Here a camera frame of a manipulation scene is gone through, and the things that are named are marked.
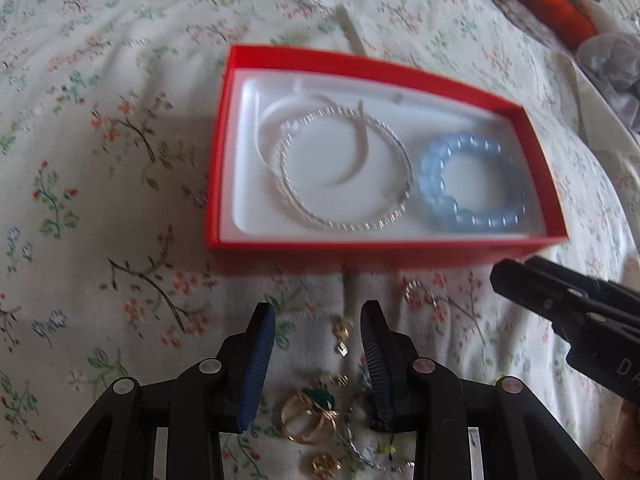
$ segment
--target gray fabric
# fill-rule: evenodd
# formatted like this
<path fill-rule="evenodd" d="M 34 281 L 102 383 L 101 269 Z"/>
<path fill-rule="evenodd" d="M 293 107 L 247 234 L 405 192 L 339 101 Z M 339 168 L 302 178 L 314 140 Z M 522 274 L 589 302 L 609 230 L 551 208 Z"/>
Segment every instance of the gray fabric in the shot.
<path fill-rule="evenodd" d="M 575 57 L 625 127 L 640 132 L 640 39 L 601 34 L 581 44 Z"/>

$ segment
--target fabric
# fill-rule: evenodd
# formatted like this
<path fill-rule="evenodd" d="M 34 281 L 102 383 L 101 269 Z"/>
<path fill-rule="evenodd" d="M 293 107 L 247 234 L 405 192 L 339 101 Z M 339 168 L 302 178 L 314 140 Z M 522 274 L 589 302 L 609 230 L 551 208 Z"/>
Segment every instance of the fabric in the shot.
<path fill-rule="evenodd" d="M 623 32 L 637 34 L 640 27 L 635 17 L 623 15 L 620 8 L 605 7 L 593 0 L 578 0 L 580 8 L 587 14 L 599 34 Z"/>
<path fill-rule="evenodd" d="M 546 47 L 564 52 L 569 56 L 571 53 L 558 39 L 554 32 L 544 23 L 540 22 L 533 13 L 527 9 L 520 0 L 492 0 L 505 17 L 522 32 L 528 34 L 533 39 L 539 41 Z"/>
<path fill-rule="evenodd" d="M 585 41 L 575 57 L 622 124 L 640 132 L 640 41 L 610 33 Z"/>
<path fill-rule="evenodd" d="M 204 247 L 228 46 L 296 44 L 410 64 L 524 104 L 571 236 L 545 255 L 637 287 L 629 223 L 640 240 L 640 180 L 622 157 L 627 133 L 567 56 L 491 0 L 0 0 L 0 9 L 0 477 L 36 478 L 113 380 L 176 377 L 243 330 L 263 300 L 276 310 L 276 345 L 256 421 L 222 437 L 228 479 L 304 478 L 321 450 L 343 460 L 339 478 L 388 478 L 338 440 L 303 449 L 273 426 L 285 398 L 323 371 L 349 375 L 350 386 L 334 388 L 346 408 L 362 345 L 353 330 L 340 357 L 332 321 L 357 319 L 369 299 L 421 355 L 461 377 L 521 377 L 602 467 L 616 399 L 568 367 L 548 322 L 492 293 L 489 266 L 225 278 Z M 423 295 L 403 302 L 414 278 L 444 297 L 437 306 Z M 388 436 L 354 430 L 364 453 L 387 460 Z M 394 445 L 399 460 L 411 456 L 411 435 Z"/>

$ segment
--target red jewelry box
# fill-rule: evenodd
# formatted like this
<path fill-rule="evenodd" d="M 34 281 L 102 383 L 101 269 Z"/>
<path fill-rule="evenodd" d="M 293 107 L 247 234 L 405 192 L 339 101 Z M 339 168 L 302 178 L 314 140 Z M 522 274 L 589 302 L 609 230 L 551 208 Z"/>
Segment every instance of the red jewelry box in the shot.
<path fill-rule="evenodd" d="M 234 79 L 239 69 L 346 76 L 426 92 L 506 118 L 516 133 L 540 203 L 545 235 L 447 240 L 287 241 L 221 237 L 225 149 Z M 568 239 L 553 177 L 521 105 L 432 73 L 365 57 L 302 48 L 235 45 L 230 49 L 214 130 L 207 206 L 207 246 L 221 272 L 394 270 L 490 264 L 537 252 Z"/>

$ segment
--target blue beaded bracelet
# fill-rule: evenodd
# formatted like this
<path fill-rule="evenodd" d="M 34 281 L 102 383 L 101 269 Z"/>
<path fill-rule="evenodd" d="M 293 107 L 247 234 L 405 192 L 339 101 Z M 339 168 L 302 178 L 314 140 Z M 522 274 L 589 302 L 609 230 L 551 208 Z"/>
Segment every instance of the blue beaded bracelet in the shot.
<path fill-rule="evenodd" d="M 485 156 L 500 165 L 508 188 L 508 203 L 503 208 L 486 212 L 460 209 L 451 196 L 444 193 L 442 174 L 446 163 L 456 153 Z M 460 232 L 507 231 L 516 227 L 524 215 L 527 192 L 522 172 L 513 165 L 513 157 L 497 140 L 471 134 L 450 134 L 431 143 L 420 160 L 422 174 L 418 185 L 431 213 L 446 226 Z"/>

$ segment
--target jewelry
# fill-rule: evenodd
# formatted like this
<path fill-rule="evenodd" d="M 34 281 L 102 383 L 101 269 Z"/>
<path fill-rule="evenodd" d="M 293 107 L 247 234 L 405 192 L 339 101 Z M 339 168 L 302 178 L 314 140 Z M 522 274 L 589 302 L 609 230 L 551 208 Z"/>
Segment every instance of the jewelry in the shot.
<path fill-rule="evenodd" d="M 327 480 L 333 478 L 336 471 L 340 471 L 342 462 L 328 453 L 322 453 L 313 457 L 311 465 L 314 468 L 314 480 Z"/>
<path fill-rule="evenodd" d="M 363 464 L 369 466 L 370 468 L 373 469 L 377 469 L 378 471 L 386 471 L 389 473 L 399 473 L 404 471 L 407 468 L 413 467 L 415 465 L 415 462 L 413 462 L 412 460 L 407 460 L 406 462 L 404 462 L 404 464 L 399 465 L 399 466 L 385 466 L 385 465 L 380 465 L 377 464 L 375 462 L 373 462 L 372 460 L 366 458 L 356 447 L 356 445 L 353 442 L 353 432 L 351 431 L 351 417 L 353 416 L 353 411 L 354 411 L 354 406 L 356 403 L 358 396 L 355 396 L 353 398 L 353 402 L 351 403 L 351 405 L 349 406 L 349 409 L 347 410 L 347 413 L 345 413 L 344 415 L 344 429 L 345 429 L 345 433 L 346 433 L 346 441 L 347 444 L 349 446 L 349 448 L 351 449 L 351 451 L 354 453 L 354 455 L 357 457 L 358 460 L 360 460 Z M 387 450 L 386 452 L 388 452 L 390 454 L 390 456 L 392 457 L 393 453 L 395 451 L 395 448 L 393 448 L 392 444 L 389 444 L 389 446 L 387 446 Z"/>
<path fill-rule="evenodd" d="M 394 203 L 377 218 L 373 218 L 360 224 L 338 222 L 313 213 L 311 209 L 309 209 L 305 205 L 305 203 L 302 202 L 302 200 L 300 200 L 300 198 L 298 197 L 298 193 L 294 189 L 293 184 L 291 183 L 291 180 L 289 178 L 289 173 L 287 172 L 287 154 L 289 153 L 289 148 L 293 142 L 293 139 L 297 134 L 299 134 L 302 126 L 306 126 L 310 122 L 317 119 L 329 117 L 332 115 L 345 116 L 347 118 L 362 118 L 363 122 L 373 130 L 375 130 L 396 152 L 396 155 L 400 158 L 406 172 L 404 189 L 399 195 L 398 202 Z M 406 209 L 406 201 L 409 198 L 409 193 L 411 191 L 412 185 L 414 184 L 414 169 L 412 167 L 411 160 L 406 151 L 406 148 L 404 147 L 404 144 L 402 144 L 396 134 L 393 133 L 391 128 L 389 128 L 385 123 L 382 123 L 380 120 L 370 116 L 369 114 L 360 113 L 353 108 L 329 106 L 327 108 L 321 108 L 316 112 L 312 112 L 300 119 L 285 121 L 280 125 L 280 128 L 283 131 L 283 136 L 278 147 L 278 159 L 280 163 L 280 174 L 278 176 L 278 183 L 284 196 L 291 202 L 291 205 L 294 207 L 294 209 L 298 211 L 307 221 L 322 228 L 354 232 L 368 231 L 371 229 L 382 229 L 388 225 L 393 224 L 402 216 L 402 213 L 404 213 Z"/>
<path fill-rule="evenodd" d="M 378 453 L 385 454 L 389 457 L 389 460 L 394 459 L 394 455 L 396 454 L 396 446 L 394 446 L 394 439 L 396 434 L 391 435 L 391 440 L 388 444 L 378 444 Z"/>
<path fill-rule="evenodd" d="M 349 330 L 353 327 L 353 321 L 348 317 L 338 320 L 334 323 L 334 335 L 338 339 L 338 344 L 335 346 L 335 352 L 345 357 L 349 353 L 346 342 L 349 339 Z"/>
<path fill-rule="evenodd" d="M 436 298 L 433 295 L 431 289 L 420 280 L 410 280 L 404 286 L 404 290 L 402 291 L 402 296 L 404 297 L 404 300 L 407 302 L 407 304 L 411 304 L 412 295 L 418 289 L 422 289 L 427 294 L 427 300 L 429 301 L 429 303 L 431 303 L 434 307 L 438 306 L 438 303 L 436 302 Z"/>
<path fill-rule="evenodd" d="M 318 377 L 318 385 L 323 388 L 327 388 L 332 384 L 337 384 L 338 386 L 346 386 L 349 384 L 349 378 L 346 375 L 333 375 L 327 372 L 323 372 Z"/>
<path fill-rule="evenodd" d="M 501 165 L 510 196 L 506 206 L 486 213 L 473 212 L 460 209 L 451 195 L 444 194 L 444 167 L 456 153 L 486 156 Z M 441 223 L 453 224 L 456 230 L 482 232 L 513 229 L 526 212 L 524 200 L 527 192 L 522 172 L 514 167 L 513 157 L 503 150 L 497 140 L 471 134 L 443 136 L 431 143 L 429 151 L 420 161 L 420 168 L 422 175 L 418 178 L 418 184 L 431 212 Z"/>
<path fill-rule="evenodd" d="M 292 415 L 286 416 L 287 412 L 290 412 L 296 405 L 302 408 Z M 280 429 L 283 436 L 292 442 L 309 445 L 322 444 L 330 440 L 336 432 L 335 421 L 338 418 L 338 411 L 334 408 L 335 398 L 327 388 L 314 386 L 297 391 L 295 395 L 287 399 L 280 411 Z M 316 426 L 312 430 L 304 431 L 303 433 L 291 433 L 289 431 L 289 424 L 302 416 L 309 415 L 318 417 Z M 316 438 L 327 421 L 331 423 L 330 430 L 325 432 L 324 436 Z"/>

